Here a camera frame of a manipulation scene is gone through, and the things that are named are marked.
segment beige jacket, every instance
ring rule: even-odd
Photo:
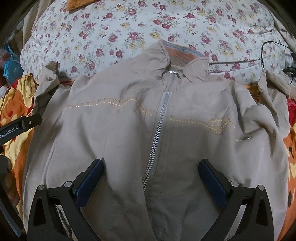
[[[39,82],[34,112],[43,122],[24,175],[25,228],[38,185],[61,186],[104,158],[104,178],[82,210],[101,240],[200,240],[219,214],[198,175],[207,158],[229,180],[266,187],[277,239],[288,196],[286,83],[274,79],[276,88],[262,73],[256,104],[243,85],[208,75],[208,58],[162,40],[71,88],[50,67]]]

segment blue gripper pad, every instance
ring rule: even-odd
[[[103,161],[99,159],[96,159],[95,161],[98,162],[90,170],[89,174],[85,177],[81,185],[76,190],[75,205],[77,208],[84,207],[87,204],[91,194],[93,193],[104,173]]]
[[[226,190],[204,160],[201,160],[198,164],[198,173],[216,206],[224,209],[227,204]]]

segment brown towel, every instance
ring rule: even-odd
[[[67,11],[73,11],[77,8],[89,5],[98,0],[68,0]]]

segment floral fabric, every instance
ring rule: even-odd
[[[208,56],[210,74],[251,84],[262,71],[263,42],[287,45],[255,0],[101,0],[74,13],[66,5],[56,0],[23,48],[22,67],[37,78],[49,61],[59,62],[64,77],[93,76],[162,38]],[[275,73],[292,62],[289,50],[276,44],[264,46],[263,58]]]

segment metal zipper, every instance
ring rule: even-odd
[[[178,79],[180,79],[180,76],[179,76],[179,74],[177,72],[174,72],[174,71],[169,71],[169,72],[171,74],[173,74],[173,75],[176,75],[178,77]],[[167,105],[168,105],[168,98],[169,98],[169,95],[170,95],[170,90],[172,88],[174,78],[175,77],[172,76],[171,81],[170,81],[170,84],[169,84],[169,87],[167,89],[167,92],[165,94],[165,97],[163,98],[163,103],[162,103],[162,106],[161,106],[161,109],[160,109],[160,115],[159,115],[159,119],[158,119],[158,122],[157,122],[157,126],[156,126],[156,131],[155,131],[155,134],[154,134],[154,138],[153,138],[153,144],[152,144],[152,148],[151,148],[151,152],[150,152],[150,156],[149,156],[149,161],[148,161],[146,172],[145,172],[145,176],[144,176],[144,179],[143,179],[143,189],[144,189],[144,192],[146,190],[146,187],[147,187],[147,184],[148,184],[148,180],[149,180],[149,177],[150,177],[150,174],[151,174],[152,166],[153,166],[153,163],[154,163],[154,160],[155,160],[155,155],[156,155],[157,150],[158,150],[158,143],[159,143],[159,139],[160,139],[160,132],[161,132],[162,127],[163,127],[165,110],[166,110]]]

